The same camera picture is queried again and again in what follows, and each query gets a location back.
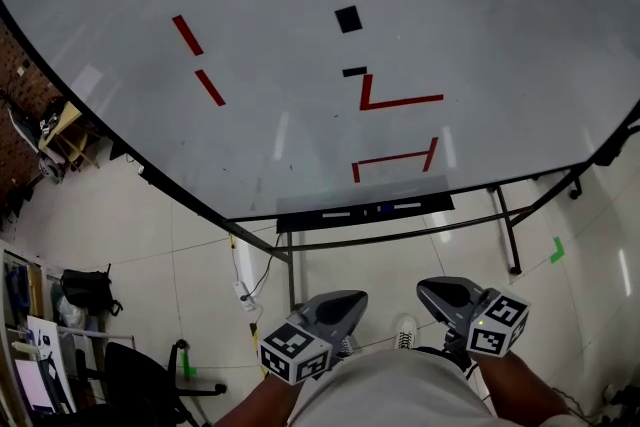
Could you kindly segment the person's left forearm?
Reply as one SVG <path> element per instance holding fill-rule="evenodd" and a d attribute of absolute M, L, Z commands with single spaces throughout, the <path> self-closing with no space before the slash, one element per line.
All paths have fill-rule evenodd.
<path fill-rule="evenodd" d="M 214 427 L 286 427 L 302 387 L 269 374 Z"/>

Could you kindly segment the person's white shirt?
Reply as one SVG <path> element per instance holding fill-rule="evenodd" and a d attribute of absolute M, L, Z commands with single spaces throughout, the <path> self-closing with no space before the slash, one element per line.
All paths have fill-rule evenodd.
<path fill-rule="evenodd" d="M 522 427 L 491 412 L 442 356 L 383 350 L 341 363 L 301 394 L 290 427 Z"/>

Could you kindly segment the white plastic bag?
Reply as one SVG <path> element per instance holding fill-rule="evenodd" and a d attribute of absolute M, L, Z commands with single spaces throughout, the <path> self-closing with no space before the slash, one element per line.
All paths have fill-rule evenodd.
<path fill-rule="evenodd" d="M 71 304 L 65 296 L 56 303 L 56 312 L 62 324 L 71 329 L 84 330 L 87 321 L 87 310 Z"/>

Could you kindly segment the pale rectangular panel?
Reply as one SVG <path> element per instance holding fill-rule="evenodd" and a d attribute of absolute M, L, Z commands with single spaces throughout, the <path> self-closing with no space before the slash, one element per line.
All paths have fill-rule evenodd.
<path fill-rule="evenodd" d="M 54 413 L 54 407 L 41 375 L 38 363 L 28 360 L 16 360 L 20 383 L 29 405 L 34 411 Z"/>

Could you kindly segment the person's right forearm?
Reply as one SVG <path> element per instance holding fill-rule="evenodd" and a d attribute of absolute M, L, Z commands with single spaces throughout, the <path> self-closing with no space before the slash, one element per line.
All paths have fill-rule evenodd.
<path fill-rule="evenodd" d="M 523 427 L 540 427 L 547 420 L 569 415 L 565 401 L 517 355 L 473 355 L 497 416 Z"/>

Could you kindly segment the red tape angle shape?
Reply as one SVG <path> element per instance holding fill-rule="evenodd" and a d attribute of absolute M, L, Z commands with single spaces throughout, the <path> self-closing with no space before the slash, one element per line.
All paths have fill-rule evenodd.
<path fill-rule="evenodd" d="M 362 81 L 362 91 L 360 97 L 360 110 L 371 111 L 379 109 L 387 109 L 394 107 L 403 107 L 416 104 L 440 102 L 444 100 L 443 94 L 427 95 L 414 98 L 404 98 L 396 100 L 386 100 L 374 102 L 371 100 L 371 93 L 373 87 L 373 75 L 365 74 Z"/>

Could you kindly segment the yellow black striped tape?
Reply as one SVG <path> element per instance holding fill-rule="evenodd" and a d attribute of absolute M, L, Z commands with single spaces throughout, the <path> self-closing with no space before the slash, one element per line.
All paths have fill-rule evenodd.
<path fill-rule="evenodd" d="M 259 363 L 259 368 L 260 368 L 260 372 L 261 372 L 261 375 L 262 375 L 262 379 L 265 379 L 268 376 L 269 372 L 261 364 L 260 350 L 259 350 L 259 331 L 258 331 L 257 323 L 256 322 L 250 322 L 249 323 L 249 328 L 250 328 L 250 332 L 251 332 L 253 348 L 254 348 L 254 351 L 255 351 L 255 354 L 256 354 L 257 361 Z"/>

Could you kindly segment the white metal rail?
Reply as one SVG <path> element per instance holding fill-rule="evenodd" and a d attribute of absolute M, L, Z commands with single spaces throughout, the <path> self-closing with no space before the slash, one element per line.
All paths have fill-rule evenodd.
<path fill-rule="evenodd" d="M 114 342 L 136 348 L 136 341 L 133 335 L 116 335 L 98 331 L 88 331 L 72 329 L 68 327 L 57 327 L 58 341 L 61 346 L 69 346 L 73 348 L 86 348 L 92 350 L 93 342 Z"/>

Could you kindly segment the black backpack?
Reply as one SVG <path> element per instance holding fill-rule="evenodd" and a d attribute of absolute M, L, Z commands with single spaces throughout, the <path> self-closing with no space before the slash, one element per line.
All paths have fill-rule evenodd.
<path fill-rule="evenodd" d="M 117 316 L 122 304 L 111 292 L 111 279 L 107 271 L 78 271 L 66 269 L 61 277 L 61 287 L 67 301 L 77 307 L 86 308 L 90 314 L 108 312 Z"/>

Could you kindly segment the person's right white shoe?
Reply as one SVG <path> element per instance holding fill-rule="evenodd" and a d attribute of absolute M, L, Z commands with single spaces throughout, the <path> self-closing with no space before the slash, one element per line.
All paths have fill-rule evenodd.
<path fill-rule="evenodd" d="M 405 314 L 396 325 L 394 348 L 398 350 L 413 350 L 417 348 L 418 327 L 415 318 Z"/>

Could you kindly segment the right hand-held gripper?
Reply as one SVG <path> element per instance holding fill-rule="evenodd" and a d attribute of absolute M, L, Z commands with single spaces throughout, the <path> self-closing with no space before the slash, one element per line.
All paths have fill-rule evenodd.
<path fill-rule="evenodd" d="M 504 357 L 521 336 L 530 303 L 509 291 L 483 289 L 464 277 L 425 278 L 416 293 L 434 319 L 449 327 L 445 349 Z"/>

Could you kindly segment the yellow wooden table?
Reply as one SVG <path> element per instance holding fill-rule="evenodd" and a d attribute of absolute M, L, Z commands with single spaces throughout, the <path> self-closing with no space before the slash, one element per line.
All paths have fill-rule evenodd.
<path fill-rule="evenodd" d="M 97 160 L 89 155 L 88 149 L 102 135 L 71 102 L 66 101 L 60 113 L 45 117 L 40 130 L 37 144 L 40 153 L 51 159 L 59 155 L 74 171 L 80 171 L 82 162 L 100 168 Z"/>

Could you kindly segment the red tape bracket shape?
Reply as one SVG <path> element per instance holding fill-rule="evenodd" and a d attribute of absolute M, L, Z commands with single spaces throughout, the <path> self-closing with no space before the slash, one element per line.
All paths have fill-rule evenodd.
<path fill-rule="evenodd" d="M 439 141 L 438 137 L 433 137 L 431 139 L 431 141 L 430 141 L 429 147 L 424 151 L 404 153 L 404 154 L 395 154 L 395 155 L 389 155 L 389 156 L 385 156 L 385 157 L 371 158 L 371 159 L 366 159 L 366 160 L 360 160 L 360 161 L 353 162 L 351 164 L 351 171 L 352 171 L 353 181 L 355 183 L 360 183 L 361 182 L 360 168 L 362 166 L 372 165 L 372 164 L 377 164 L 377 163 L 384 163 L 384 162 L 392 162 L 392 161 L 396 161 L 396 160 L 411 159 L 411 158 L 417 158 L 417 157 L 423 157 L 424 158 L 422 172 L 426 173 L 426 172 L 429 171 L 429 169 L 431 167 L 431 163 L 432 163 L 432 161 L 434 159 L 434 155 L 435 155 L 435 152 L 436 152 L 436 149 L 437 149 L 437 146 L 438 146 L 438 141 Z"/>

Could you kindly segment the white shelf unit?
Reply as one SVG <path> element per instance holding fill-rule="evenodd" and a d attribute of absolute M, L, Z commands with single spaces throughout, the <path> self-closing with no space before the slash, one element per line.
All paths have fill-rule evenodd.
<path fill-rule="evenodd" d="M 34 266 L 39 268 L 35 280 L 39 317 L 53 320 L 54 308 L 51 301 L 51 286 L 58 280 L 61 268 L 50 264 L 39 256 L 17 248 L 0 238 L 0 409 L 9 427 L 33 427 L 28 401 L 22 397 L 21 385 L 14 364 L 14 355 L 9 335 L 20 336 L 20 323 L 7 325 L 6 313 L 10 310 L 9 294 L 6 289 L 5 266 Z"/>

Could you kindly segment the white paper sheet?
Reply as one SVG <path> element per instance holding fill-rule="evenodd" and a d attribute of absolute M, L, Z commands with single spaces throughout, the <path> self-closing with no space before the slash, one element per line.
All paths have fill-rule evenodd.
<path fill-rule="evenodd" d="M 29 315 L 27 328 L 32 333 L 34 345 L 38 348 L 41 359 L 61 358 L 58 325 L 55 322 Z"/>

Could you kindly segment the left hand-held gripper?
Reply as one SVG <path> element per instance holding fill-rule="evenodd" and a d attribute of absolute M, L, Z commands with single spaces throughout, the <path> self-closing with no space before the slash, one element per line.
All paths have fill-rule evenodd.
<path fill-rule="evenodd" d="M 289 385 L 318 376 L 330 367 L 333 347 L 352 335 L 368 306 L 361 290 L 316 295 L 288 320 L 259 340 L 258 359 L 270 374 Z M 320 333 L 321 338 L 312 334 Z"/>

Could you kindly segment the black office chair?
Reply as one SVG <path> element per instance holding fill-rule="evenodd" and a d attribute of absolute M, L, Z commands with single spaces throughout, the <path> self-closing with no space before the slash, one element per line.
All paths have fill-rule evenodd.
<path fill-rule="evenodd" d="M 177 340 L 171 347 L 166 367 L 145 354 L 127 346 L 110 342 L 105 352 L 104 383 L 108 402 L 131 420 L 135 427 L 209 427 L 200 425 L 186 408 L 184 397 L 217 397 L 227 386 L 216 383 L 207 390 L 191 390 L 178 386 L 176 377 L 178 352 L 188 343 Z"/>

